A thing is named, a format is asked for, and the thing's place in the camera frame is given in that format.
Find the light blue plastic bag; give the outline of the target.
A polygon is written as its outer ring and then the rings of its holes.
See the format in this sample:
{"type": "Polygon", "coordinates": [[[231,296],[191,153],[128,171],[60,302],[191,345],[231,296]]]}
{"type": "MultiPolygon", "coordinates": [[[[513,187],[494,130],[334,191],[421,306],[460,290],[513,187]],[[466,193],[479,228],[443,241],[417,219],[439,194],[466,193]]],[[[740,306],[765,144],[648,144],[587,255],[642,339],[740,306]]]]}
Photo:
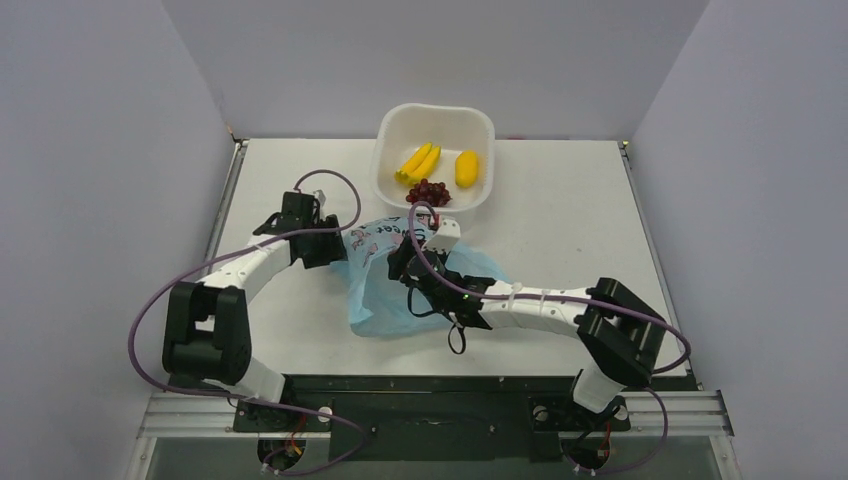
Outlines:
{"type": "MultiPolygon", "coordinates": [[[[441,315],[413,316],[406,305],[407,287],[388,277],[388,255],[400,246],[407,231],[406,217],[385,217],[343,235],[347,260],[334,262],[331,268],[347,281],[348,323],[357,336],[406,337],[449,326],[441,315]]],[[[447,268],[507,280],[493,259],[463,243],[453,248],[447,268]]]]}

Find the dark red fake fruit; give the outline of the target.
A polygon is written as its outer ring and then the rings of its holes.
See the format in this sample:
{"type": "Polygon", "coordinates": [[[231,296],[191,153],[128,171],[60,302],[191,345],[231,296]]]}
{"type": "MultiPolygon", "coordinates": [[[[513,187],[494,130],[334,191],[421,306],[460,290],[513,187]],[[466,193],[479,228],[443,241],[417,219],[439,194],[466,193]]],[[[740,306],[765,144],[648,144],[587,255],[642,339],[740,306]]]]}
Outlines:
{"type": "Polygon", "coordinates": [[[409,204],[423,201],[437,208],[447,206],[452,196],[444,182],[430,182],[428,179],[422,179],[408,190],[405,200],[409,204]]]}

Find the yellow fake fruit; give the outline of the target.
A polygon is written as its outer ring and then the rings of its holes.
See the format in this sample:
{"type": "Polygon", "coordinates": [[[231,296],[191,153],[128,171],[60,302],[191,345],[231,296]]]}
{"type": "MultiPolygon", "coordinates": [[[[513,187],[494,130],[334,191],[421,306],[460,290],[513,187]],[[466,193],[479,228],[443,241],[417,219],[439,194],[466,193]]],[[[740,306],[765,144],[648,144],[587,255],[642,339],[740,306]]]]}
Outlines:
{"type": "Polygon", "coordinates": [[[412,186],[428,178],[438,166],[442,148],[433,143],[419,147],[414,154],[394,173],[394,179],[401,184],[412,186]]]}
{"type": "Polygon", "coordinates": [[[461,189],[471,188],[479,175],[479,155],[473,150],[461,152],[455,160],[455,184],[461,189]]]}

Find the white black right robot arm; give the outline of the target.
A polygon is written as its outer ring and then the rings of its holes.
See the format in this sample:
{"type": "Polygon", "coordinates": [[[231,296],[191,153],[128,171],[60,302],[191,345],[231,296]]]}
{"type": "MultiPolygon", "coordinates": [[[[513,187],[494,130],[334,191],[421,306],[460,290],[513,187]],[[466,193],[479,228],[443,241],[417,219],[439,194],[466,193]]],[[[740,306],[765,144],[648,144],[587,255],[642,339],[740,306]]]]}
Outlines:
{"type": "Polygon", "coordinates": [[[446,268],[446,255],[417,253],[410,238],[388,256],[388,277],[419,292],[452,332],[525,329],[579,340],[591,362],[564,400],[566,418],[588,427],[626,388],[650,385],[666,333],[664,319],[621,282],[549,291],[446,268]]]}

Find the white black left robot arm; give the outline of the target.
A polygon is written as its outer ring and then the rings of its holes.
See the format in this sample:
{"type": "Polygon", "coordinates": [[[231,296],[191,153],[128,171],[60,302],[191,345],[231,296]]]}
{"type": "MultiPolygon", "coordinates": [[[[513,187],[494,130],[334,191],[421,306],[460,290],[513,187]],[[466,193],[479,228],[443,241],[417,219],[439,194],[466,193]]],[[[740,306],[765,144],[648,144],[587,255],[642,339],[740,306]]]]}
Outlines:
{"type": "Polygon", "coordinates": [[[294,264],[311,269],[346,259],[339,219],[323,213],[323,203],[321,191],[284,193],[280,210],[252,231],[245,254],[171,288],[162,355],[167,391],[235,400],[270,430],[304,420],[290,377],[253,354],[248,306],[294,264]]]}

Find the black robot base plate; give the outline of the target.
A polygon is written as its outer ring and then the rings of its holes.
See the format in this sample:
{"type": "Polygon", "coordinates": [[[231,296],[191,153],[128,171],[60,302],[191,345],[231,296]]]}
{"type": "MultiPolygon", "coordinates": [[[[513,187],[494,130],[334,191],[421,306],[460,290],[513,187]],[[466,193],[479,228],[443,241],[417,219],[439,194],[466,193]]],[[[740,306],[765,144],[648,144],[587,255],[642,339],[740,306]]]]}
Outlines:
{"type": "Polygon", "coordinates": [[[604,414],[581,411],[570,376],[296,375],[284,409],[203,397],[155,395],[142,430],[171,438],[250,438],[263,451],[325,440],[330,456],[360,461],[557,461],[574,442],[691,434],[708,397],[688,377],[628,388],[604,414]]]}

